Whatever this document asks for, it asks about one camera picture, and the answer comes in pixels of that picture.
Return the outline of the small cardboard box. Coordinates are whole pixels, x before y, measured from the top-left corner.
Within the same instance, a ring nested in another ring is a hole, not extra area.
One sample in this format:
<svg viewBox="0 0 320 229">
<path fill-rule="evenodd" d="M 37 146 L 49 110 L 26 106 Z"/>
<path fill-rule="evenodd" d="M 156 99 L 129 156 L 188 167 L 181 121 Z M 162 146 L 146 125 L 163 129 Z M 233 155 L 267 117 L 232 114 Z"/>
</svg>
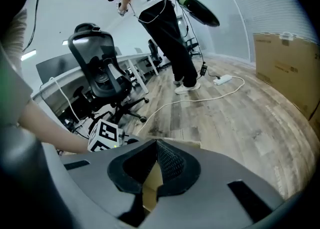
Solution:
<svg viewBox="0 0 320 229">
<path fill-rule="evenodd" d="M 157 140 L 164 140 L 165 142 L 172 144 L 184 144 L 194 148 L 201 148 L 200 141 L 194 140 L 184 140 L 184 139 L 176 139 L 176 138 L 169 138 L 169 137 L 153 137 Z M 157 189 L 163 184 L 163 177 L 160 165 L 156 161 L 153 165 L 150 173 L 148 174 L 145 182 L 142 185 L 142 206 L 145 216 L 148 216 L 155 208 L 157 204 Z"/>
</svg>

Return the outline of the white power strip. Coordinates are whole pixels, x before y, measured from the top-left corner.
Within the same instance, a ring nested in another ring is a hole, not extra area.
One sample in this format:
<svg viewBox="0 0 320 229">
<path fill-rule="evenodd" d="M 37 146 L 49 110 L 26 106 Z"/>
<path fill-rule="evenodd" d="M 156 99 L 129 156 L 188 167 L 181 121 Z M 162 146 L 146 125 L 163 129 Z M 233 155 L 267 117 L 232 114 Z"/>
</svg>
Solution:
<svg viewBox="0 0 320 229">
<path fill-rule="evenodd" d="M 222 76 L 217 77 L 216 79 L 213 80 L 213 83 L 217 86 L 222 85 L 224 83 L 229 82 L 230 80 L 232 80 L 232 76 L 229 74 L 225 74 Z"/>
</svg>

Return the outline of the black case with green label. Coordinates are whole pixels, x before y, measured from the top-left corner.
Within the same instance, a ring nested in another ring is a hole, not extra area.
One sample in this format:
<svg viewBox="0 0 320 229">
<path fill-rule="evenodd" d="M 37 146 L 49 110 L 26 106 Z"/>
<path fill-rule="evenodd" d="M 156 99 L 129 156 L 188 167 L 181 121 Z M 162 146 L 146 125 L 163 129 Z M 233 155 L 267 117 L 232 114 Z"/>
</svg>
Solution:
<svg viewBox="0 0 320 229">
<path fill-rule="evenodd" d="M 195 20 L 203 25 L 219 27 L 220 22 L 215 14 L 198 0 L 176 0 L 178 4 Z"/>
</svg>

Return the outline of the white table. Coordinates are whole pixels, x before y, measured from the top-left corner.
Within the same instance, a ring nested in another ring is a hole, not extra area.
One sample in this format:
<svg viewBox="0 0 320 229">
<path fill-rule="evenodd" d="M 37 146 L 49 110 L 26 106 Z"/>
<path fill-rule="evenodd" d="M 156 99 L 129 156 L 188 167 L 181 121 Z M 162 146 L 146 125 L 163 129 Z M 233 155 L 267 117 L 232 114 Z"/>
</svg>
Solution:
<svg viewBox="0 0 320 229">
<path fill-rule="evenodd" d="M 143 91 L 148 94 L 149 90 L 147 89 L 144 80 L 139 75 L 137 69 L 134 66 L 134 61 L 142 58 L 148 58 L 148 61 L 151 64 L 151 67 L 155 74 L 158 76 L 159 73 L 156 69 L 156 66 L 154 65 L 151 54 L 150 53 L 138 53 L 138 54 L 132 54 L 132 55 L 117 55 L 116 59 L 118 63 L 126 62 L 129 65 L 129 68 L 131 69 L 132 73 L 134 74 L 135 78 L 137 79 L 138 83 L 142 87 Z M 46 104 L 44 99 L 41 97 L 41 94 L 43 97 L 45 97 L 45 94 L 48 96 L 51 96 L 55 91 L 58 90 L 58 85 L 56 84 L 56 81 L 58 82 L 60 87 L 65 86 L 68 83 L 71 83 L 73 80 L 79 79 L 81 77 L 84 77 L 84 73 L 82 72 L 81 68 L 75 67 L 67 72 L 64 72 L 60 74 L 57 77 L 54 77 L 53 79 L 49 79 L 48 82 L 41 85 L 39 87 L 39 90 L 35 90 L 32 93 L 33 100 L 38 103 L 38 105 L 41 107 L 41 109 L 52 119 L 56 118 L 56 115 L 53 113 L 51 108 Z"/>
</svg>

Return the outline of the person's left forearm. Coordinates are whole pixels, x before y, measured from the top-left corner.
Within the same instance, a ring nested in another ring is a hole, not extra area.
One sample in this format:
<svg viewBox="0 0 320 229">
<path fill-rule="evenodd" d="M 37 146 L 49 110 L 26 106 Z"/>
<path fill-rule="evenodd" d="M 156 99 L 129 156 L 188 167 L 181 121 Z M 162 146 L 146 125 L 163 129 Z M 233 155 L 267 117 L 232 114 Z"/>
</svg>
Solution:
<svg viewBox="0 0 320 229">
<path fill-rule="evenodd" d="M 88 152 L 88 140 L 63 129 L 53 121 L 32 99 L 24 107 L 18 124 L 33 133 L 41 142 L 56 149 L 84 154 Z"/>
</svg>

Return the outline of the black computer monitor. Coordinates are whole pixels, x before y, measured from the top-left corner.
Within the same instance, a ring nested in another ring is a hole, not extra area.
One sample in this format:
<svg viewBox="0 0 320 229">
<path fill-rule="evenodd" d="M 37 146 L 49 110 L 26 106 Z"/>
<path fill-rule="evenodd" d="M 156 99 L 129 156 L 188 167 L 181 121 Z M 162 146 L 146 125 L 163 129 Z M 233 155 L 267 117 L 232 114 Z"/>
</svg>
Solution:
<svg viewBox="0 0 320 229">
<path fill-rule="evenodd" d="M 43 84 L 47 83 L 51 77 L 57 77 L 67 71 L 79 66 L 72 53 L 57 56 L 36 65 L 39 77 Z"/>
</svg>

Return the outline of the black mesh office chair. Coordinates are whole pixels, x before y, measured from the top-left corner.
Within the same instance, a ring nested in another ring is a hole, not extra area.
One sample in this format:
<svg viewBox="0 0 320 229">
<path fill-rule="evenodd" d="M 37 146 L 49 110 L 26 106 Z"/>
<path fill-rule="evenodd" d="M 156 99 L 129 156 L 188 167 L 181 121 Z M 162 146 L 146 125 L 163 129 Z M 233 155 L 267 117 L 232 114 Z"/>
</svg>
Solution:
<svg viewBox="0 0 320 229">
<path fill-rule="evenodd" d="M 132 102 L 122 102 L 132 91 L 132 82 L 128 72 L 118 64 L 114 40 L 110 33 L 102 31 L 94 23 L 81 23 L 68 38 L 68 47 L 77 60 L 91 90 L 99 102 L 104 102 L 115 109 L 107 119 L 118 124 L 123 115 L 131 115 L 142 123 L 147 121 L 131 108 L 149 100 L 145 97 Z"/>
</svg>

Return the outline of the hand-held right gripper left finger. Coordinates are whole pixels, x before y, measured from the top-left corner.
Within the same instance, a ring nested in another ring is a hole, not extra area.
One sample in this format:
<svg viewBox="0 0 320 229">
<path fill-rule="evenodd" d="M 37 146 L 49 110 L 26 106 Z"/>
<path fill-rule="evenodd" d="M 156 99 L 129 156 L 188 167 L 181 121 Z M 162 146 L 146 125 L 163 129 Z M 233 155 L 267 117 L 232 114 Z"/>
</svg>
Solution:
<svg viewBox="0 0 320 229">
<path fill-rule="evenodd" d="M 60 160 L 78 187 L 104 211 L 133 227 L 143 222 L 143 184 L 157 160 L 156 140 L 63 155 Z"/>
</svg>

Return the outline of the large sealed brown carton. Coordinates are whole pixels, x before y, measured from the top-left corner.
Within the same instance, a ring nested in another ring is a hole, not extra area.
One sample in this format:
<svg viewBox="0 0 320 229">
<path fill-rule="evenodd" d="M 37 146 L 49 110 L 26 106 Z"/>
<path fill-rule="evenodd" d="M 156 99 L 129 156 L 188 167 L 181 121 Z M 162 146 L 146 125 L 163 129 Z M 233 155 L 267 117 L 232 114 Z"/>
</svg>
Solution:
<svg viewBox="0 0 320 229">
<path fill-rule="evenodd" d="M 256 76 L 310 120 L 320 102 L 320 46 L 298 37 L 255 33 Z"/>
</svg>

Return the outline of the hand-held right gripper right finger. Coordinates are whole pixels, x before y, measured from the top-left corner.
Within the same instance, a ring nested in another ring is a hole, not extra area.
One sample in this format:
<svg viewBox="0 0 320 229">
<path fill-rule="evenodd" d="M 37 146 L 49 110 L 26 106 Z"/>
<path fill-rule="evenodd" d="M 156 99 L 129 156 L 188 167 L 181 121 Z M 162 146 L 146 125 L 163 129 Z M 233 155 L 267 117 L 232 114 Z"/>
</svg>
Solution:
<svg viewBox="0 0 320 229">
<path fill-rule="evenodd" d="M 171 141 L 201 166 L 198 180 L 185 193 L 160 197 L 139 229 L 243 229 L 253 224 L 228 184 L 243 181 L 271 210 L 284 203 L 278 191 L 234 159 Z"/>
</svg>

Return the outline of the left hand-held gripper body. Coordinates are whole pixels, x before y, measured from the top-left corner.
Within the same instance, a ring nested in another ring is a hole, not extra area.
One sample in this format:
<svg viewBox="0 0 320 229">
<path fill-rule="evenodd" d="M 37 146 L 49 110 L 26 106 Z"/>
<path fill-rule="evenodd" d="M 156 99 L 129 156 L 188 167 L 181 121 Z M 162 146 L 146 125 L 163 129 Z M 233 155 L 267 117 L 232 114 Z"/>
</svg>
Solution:
<svg viewBox="0 0 320 229">
<path fill-rule="evenodd" d="M 137 136 L 126 134 L 123 129 L 118 128 L 117 124 L 99 119 L 89 135 L 87 150 L 89 152 L 99 152 L 139 141 L 140 139 Z"/>
</svg>

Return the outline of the person's beige shirt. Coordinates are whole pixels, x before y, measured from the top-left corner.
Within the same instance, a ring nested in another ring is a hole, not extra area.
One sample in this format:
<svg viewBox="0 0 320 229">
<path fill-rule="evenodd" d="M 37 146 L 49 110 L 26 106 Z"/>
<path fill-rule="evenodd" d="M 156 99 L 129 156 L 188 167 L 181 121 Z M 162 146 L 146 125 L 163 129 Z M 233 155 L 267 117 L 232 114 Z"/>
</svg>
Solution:
<svg viewBox="0 0 320 229">
<path fill-rule="evenodd" d="M 24 81 L 21 66 L 26 28 L 24 7 L 0 34 L 0 128 L 24 126 L 33 108 L 33 90 Z"/>
</svg>

